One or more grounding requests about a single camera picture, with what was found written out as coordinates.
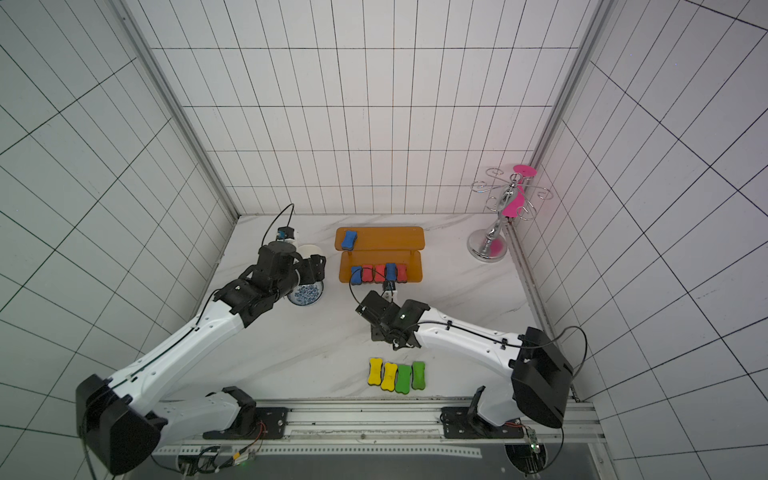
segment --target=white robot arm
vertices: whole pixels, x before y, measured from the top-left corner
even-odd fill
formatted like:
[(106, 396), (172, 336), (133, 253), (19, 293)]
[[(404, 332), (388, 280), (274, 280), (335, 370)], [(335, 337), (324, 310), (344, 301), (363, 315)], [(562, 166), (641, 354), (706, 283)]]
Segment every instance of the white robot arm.
[[(302, 258), (290, 243), (261, 247), (257, 265), (214, 292), (199, 316), (110, 378), (93, 375), (78, 386), (80, 437), (113, 475), (120, 475), (156, 448), (192, 435), (249, 435), (260, 424), (256, 402), (236, 387), (200, 399), (162, 400), (202, 358), (281, 296), (299, 284), (322, 280), (324, 265), (325, 257)], [(446, 349), (497, 372), (498, 385), (475, 395), (477, 414), (488, 426), (523, 414), (554, 428), (562, 425), (573, 371), (540, 330), (518, 335), (485, 329), (414, 300), (401, 308), (375, 291), (356, 311), (370, 322), (373, 340), (394, 349)]]

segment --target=metal track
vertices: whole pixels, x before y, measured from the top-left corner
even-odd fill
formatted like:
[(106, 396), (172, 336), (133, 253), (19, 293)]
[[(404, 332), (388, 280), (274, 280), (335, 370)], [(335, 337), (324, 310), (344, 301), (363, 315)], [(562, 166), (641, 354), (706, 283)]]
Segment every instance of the metal track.
[[(266, 400), (262, 407), (286, 407), (285, 436), (265, 440), (259, 455), (426, 454), (477, 456), (478, 449), (460, 445), (525, 443), (526, 439), (446, 439), (439, 420), (444, 406), (468, 406), (471, 399), (414, 400)], [(523, 417), (539, 442), (558, 442), (560, 429)], [(605, 442), (591, 403), (569, 402), (563, 425), (567, 443)], [(250, 440), (206, 440), (202, 436), (166, 445), (155, 455), (196, 455), (209, 445), (237, 447)]]

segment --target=orange shelf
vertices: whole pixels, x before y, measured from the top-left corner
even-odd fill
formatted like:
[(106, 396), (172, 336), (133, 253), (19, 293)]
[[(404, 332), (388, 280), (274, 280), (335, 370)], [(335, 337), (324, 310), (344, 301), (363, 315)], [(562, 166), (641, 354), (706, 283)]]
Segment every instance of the orange shelf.
[(421, 227), (341, 227), (336, 230), (336, 249), (347, 230), (357, 232), (353, 252), (364, 250), (424, 250), (424, 229)]
[(422, 254), (418, 250), (353, 250), (341, 253), (339, 281), (349, 283), (349, 279), (352, 277), (353, 266), (382, 265), (384, 263), (404, 263), (408, 265), (408, 281), (410, 283), (421, 282), (424, 277), (422, 273)]

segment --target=white marble surface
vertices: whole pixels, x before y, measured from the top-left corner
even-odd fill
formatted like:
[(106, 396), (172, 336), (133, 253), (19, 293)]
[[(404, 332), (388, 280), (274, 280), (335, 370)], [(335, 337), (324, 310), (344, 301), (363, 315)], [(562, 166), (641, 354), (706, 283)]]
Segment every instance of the white marble surface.
[[(241, 217), (224, 251), (210, 289), (218, 288), (255, 263), (264, 229), (272, 217)], [(281, 218), (276, 225), (284, 225)], [(325, 291), (311, 306), (286, 299), (237, 336), (227, 340), (179, 383), (175, 399), (187, 399), (236, 385), (255, 399), (382, 397), (402, 398), (368, 386), (368, 359), (426, 362), (427, 388), (413, 396), (471, 396), (495, 374), (455, 354), (434, 349), (392, 351), (372, 342), (369, 324), (355, 313), (349, 286), (339, 282), (341, 253), (333, 247), (338, 227), (411, 226), (424, 228), (424, 279), (398, 284), (398, 302), (408, 298), (471, 323), (523, 333), (535, 321), (511, 258), (482, 263), (466, 249), (467, 236), (491, 224), (490, 214), (294, 215), (299, 243), (314, 243), (327, 256)], [(275, 227), (267, 236), (274, 239)], [(380, 285), (354, 286), (358, 299)]]

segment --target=metal frame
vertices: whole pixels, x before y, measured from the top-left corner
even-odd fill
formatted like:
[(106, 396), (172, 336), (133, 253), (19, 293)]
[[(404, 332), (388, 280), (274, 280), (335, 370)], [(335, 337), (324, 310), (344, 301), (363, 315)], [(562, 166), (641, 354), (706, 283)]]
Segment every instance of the metal frame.
[[(479, 449), (468, 445), (527, 443), (527, 439), (446, 439), (439, 420), (445, 406), (468, 406), (470, 398), (454, 399), (302, 399), (261, 400), (259, 407), (285, 407), (285, 436), (265, 440), (259, 455), (402, 455), (410, 453), (477, 458)], [(521, 418), (536, 431), (541, 443), (557, 442), (560, 429)], [(591, 403), (568, 402), (563, 424), (566, 443), (605, 443), (598, 415)], [(196, 455), (201, 449), (222, 445), (222, 452), (251, 443), (243, 440), (206, 440), (202, 435), (158, 449), (155, 455)]]
[(120, 23), (123, 25), (128, 39), (136, 50), (137, 57), (141, 60), (141, 63), (147, 69), (152, 83), (157, 91), (160, 92), (163, 101), (170, 110), (171, 117), (176, 120), (181, 129), (181, 133), (187, 140), (187, 143), (192, 147), (195, 155), (197, 156), (198, 163), (203, 165), (208, 180), (213, 184), (217, 191), (219, 198), (221, 198), (224, 204), (227, 206), (225, 211), (230, 215), (231, 220), (237, 221), (240, 214), (237, 213), (237, 209), (227, 193), (227, 189), (224, 188), (224, 184), (219, 178), (219, 174), (214, 168), (214, 164), (210, 161), (208, 154), (206, 153), (197, 135), (194, 133), (192, 123), (190, 123), (187, 114), (181, 108), (176, 94), (171, 90), (168, 80), (165, 78), (163, 71), (157, 64), (157, 61), (152, 54), (152, 50), (149, 48), (146, 38), (141, 33), (141, 30), (136, 24), (131, 10), (125, 5), (124, 0), (107, 0), (107, 3), (112, 8), (112, 12), (117, 16)]

